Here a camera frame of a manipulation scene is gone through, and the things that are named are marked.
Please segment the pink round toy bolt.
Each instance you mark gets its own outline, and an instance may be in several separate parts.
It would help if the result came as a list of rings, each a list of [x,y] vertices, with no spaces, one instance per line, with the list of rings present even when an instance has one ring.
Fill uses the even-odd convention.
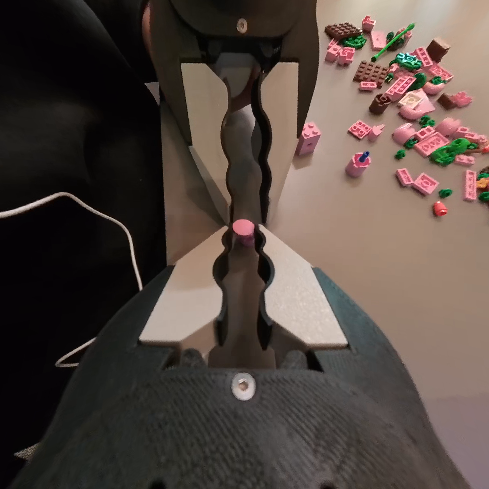
[[[247,248],[254,247],[255,225],[247,219],[238,219],[232,224],[232,230],[238,243]]]

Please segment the pile of pink green bricks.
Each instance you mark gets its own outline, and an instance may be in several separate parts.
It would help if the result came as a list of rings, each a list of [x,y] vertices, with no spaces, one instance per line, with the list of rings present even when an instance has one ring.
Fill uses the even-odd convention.
[[[376,21],[371,16],[366,16],[361,22],[362,34],[358,37],[334,40],[326,34],[330,41],[325,62],[350,66],[355,54],[363,49],[367,40],[370,40],[371,50],[376,54],[386,45],[389,37],[404,29],[383,34],[374,30],[375,24]],[[383,53],[375,62],[390,67],[380,89],[373,82],[353,82],[358,84],[360,92],[378,90],[377,94],[389,95],[392,100],[389,106],[393,105],[398,109],[398,115],[404,123],[392,132],[392,139],[400,146],[400,150],[394,155],[397,161],[406,156],[407,150],[415,150],[418,155],[439,168],[446,168],[451,164],[463,166],[462,199],[466,202],[478,200],[488,205],[488,166],[481,170],[472,169],[476,156],[488,154],[488,136],[463,126],[460,119],[445,117],[437,123],[431,117],[436,109],[434,102],[449,111],[468,107],[473,102],[473,97],[466,91],[453,94],[445,91],[454,75],[442,66],[442,60],[439,63],[431,60],[426,46],[402,51],[411,37],[412,31],[406,34],[405,44],[399,48],[392,46],[391,50]],[[425,92],[426,98],[416,109],[397,106],[397,102],[407,92],[418,89]]]

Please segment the green toy rod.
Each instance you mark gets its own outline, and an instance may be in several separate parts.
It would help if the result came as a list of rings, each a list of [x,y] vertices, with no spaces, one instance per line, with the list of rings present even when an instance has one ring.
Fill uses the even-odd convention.
[[[402,31],[398,32],[396,35],[389,37],[389,39],[386,42],[386,45],[378,52],[376,52],[376,54],[374,54],[374,56],[371,58],[371,61],[376,62],[383,53],[385,53],[388,50],[391,50],[392,46],[394,46],[395,48],[399,48],[403,44],[405,44],[406,34],[411,32],[415,28],[415,25],[416,25],[415,23],[411,23]]]

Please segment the person's left hand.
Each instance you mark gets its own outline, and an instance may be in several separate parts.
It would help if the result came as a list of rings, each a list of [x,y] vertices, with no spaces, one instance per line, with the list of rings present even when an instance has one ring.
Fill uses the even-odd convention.
[[[150,58],[152,57],[151,16],[152,16],[152,2],[148,1],[143,10],[141,30],[142,30],[143,43]]]

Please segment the brown cube brick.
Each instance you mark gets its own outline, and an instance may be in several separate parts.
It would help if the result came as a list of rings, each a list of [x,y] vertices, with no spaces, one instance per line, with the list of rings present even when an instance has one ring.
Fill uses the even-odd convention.
[[[443,40],[443,38],[436,37],[428,44],[426,52],[433,62],[439,63],[448,53],[449,49],[450,44],[447,41]]]

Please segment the brown studded plate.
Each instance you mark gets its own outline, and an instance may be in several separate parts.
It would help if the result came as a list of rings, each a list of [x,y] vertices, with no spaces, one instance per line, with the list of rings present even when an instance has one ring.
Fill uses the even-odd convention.
[[[362,34],[362,29],[351,24],[350,22],[341,22],[326,25],[324,32],[331,39],[342,40],[360,36]]]
[[[363,60],[360,62],[352,80],[357,83],[373,82],[380,89],[389,72],[389,66],[382,66],[372,61]]]

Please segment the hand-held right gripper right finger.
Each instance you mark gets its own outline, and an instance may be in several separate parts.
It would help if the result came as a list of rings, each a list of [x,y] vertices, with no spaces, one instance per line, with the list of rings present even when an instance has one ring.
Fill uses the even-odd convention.
[[[327,350],[348,345],[313,266],[262,224],[255,226],[259,295],[257,334],[262,350]]]

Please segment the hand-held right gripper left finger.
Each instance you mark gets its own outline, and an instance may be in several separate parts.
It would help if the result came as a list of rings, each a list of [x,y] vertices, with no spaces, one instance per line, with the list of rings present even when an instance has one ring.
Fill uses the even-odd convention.
[[[232,233],[228,226],[176,261],[139,342],[176,350],[212,350],[228,332],[228,273]]]

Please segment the pink square brick with hole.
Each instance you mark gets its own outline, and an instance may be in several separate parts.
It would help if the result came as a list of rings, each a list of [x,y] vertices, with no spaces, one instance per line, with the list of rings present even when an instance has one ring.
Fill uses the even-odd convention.
[[[321,130],[319,127],[313,121],[305,123],[301,136],[298,139],[295,154],[297,156],[304,156],[313,153],[320,138]]]

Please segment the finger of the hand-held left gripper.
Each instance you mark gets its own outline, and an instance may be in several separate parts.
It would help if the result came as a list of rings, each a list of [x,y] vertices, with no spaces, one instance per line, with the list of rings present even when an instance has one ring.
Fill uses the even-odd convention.
[[[191,134],[189,151],[217,212],[229,224],[229,159],[222,137],[229,114],[229,86],[206,64],[183,63],[181,74]]]
[[[269,73],[260,73],[252,89],[252,112],[261,136],[261,223],[273,218],[298,143],[298,74],[298,63],[279,62]]]

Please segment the pink round brick blue pin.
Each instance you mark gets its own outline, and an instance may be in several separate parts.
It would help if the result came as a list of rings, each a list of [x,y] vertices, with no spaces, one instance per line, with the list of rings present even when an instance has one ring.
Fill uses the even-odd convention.
[[[365,170],[371,165],[370,152],[357,152],[355,153],[349,163],[345,167],[345,173],[352,177],[357,178],[363,175]]]

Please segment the cream square tile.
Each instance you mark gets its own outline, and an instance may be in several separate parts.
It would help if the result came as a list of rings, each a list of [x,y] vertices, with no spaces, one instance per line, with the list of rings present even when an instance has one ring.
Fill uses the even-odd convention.
[[[407,92],[398,102],[398,107],[410,107],[412,109],[416,109],[419,104],[424,101],[426,98],[426,94],[422,89],[413,90]]]

